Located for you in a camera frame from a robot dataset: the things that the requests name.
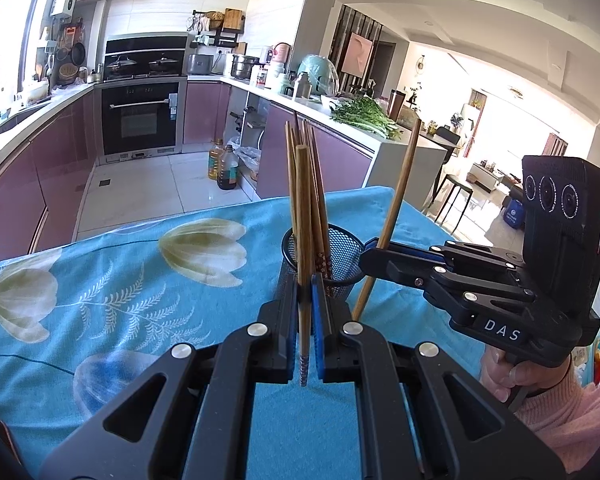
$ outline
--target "camera lens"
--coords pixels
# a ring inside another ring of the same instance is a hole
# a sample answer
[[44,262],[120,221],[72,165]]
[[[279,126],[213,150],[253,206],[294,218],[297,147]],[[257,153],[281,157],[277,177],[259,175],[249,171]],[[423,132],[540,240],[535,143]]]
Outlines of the camera lens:
[[525,179],[525,193],[528,200],[536,197],[536,180],[531,175],[527,175]]
[[549,213],[555,208],[555,184],[551,177],[542,177],[540,181],[540,203]]
[[571,184],[562,190],[562,212],[569,219],[578,213],[578,193]]

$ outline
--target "cooking oil bottle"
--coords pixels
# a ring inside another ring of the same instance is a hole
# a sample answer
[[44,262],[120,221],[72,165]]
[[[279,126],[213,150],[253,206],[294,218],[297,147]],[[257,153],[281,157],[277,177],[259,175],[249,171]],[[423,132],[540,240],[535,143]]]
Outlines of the cooking oil bottle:
[[238,157],[230,144],[224,149],[218,161],[217,182],[220,189],[235,189],[238,184]]
[[211,180],[218,179],[218,160],[222,155],[222,145],[224,142],[222,139],[214,140],[214,146],[209,150],[209,164],[208,170],[206,171],[206,176],[208,176]]

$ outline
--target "human hand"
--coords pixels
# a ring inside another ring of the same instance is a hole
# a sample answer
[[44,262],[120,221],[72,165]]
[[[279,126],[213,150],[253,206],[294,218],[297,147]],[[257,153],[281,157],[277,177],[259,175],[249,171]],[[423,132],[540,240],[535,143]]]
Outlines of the human hand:
[[557,368],[545,368],[531,361],[514,366],[506,361],[504,355],[504,350],[487,345],[480,360],[480,383],[500,402],[509,399],[514,386],[529,386],[531,391],[553,388],[571,366],[571,358]]

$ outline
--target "chopstick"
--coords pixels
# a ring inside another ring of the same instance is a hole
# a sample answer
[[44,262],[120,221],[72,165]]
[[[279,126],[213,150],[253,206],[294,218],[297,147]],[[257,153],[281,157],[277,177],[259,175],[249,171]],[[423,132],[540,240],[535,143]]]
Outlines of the chopstick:
[[[300,384],[306,386],[311,332],[311,279],[320,272],[333,278],[329,222],[315,132],[306,122],[285,124],[291,224],[298,264]],[[326,287],[327,294],[331,287]]]
[[[384,220],[384,226],[382,227],[382,232],[380,233],[380,238],[378,240],[378,244],[376,245],[378,249],[386,249],[391,241],[391,236],[394,234],[395,223],[398,219],[398,213],[400,213],[400,207],[402,206],[402,200],[404,199],[404,192],[407,189],[411,168],[413,167],[413,159],[416,154],[416,147],[418,145],[418,137],[420,135],[421,125],[422,121],[420,119],[416,119],[413,124],[413,130],[411,130],[411,137],[409,137],[407,152],[404,155],[402,168],[400,169],[400,178],[398,179],[398,185],[395,187],[394,199],[389,207],[389,213]],[[374,288],[375,284],[375,278],[372,278],[371,276],[366,277],[365,283],[360,291],[360,295],[358,296],[358,300],[356,301],[356,306],[353,309],[353,314],[351,314],[351,317],[355,321],[358,321],[360,316],[362,316],[362,312],[366,307],[366,302],[369,300],[369,296],[371,296],[371,290]]]
[[309,369],[309,344],[311,337],[311,278],[314,274],[314,249],[312,240],[311,161],[306,146],[296,147],[296,261],[298,262],[298,321],[300,339],[300,385],[306,386]]

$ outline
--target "pink sleeve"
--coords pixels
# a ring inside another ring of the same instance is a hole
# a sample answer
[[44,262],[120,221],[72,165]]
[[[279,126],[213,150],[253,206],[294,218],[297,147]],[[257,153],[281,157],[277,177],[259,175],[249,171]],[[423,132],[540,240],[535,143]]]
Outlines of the pink sleeve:
[[560,384],[525,401],[516,412],[564,463],[579,471],[600,447],[600,386],[582,388],[573,368]]

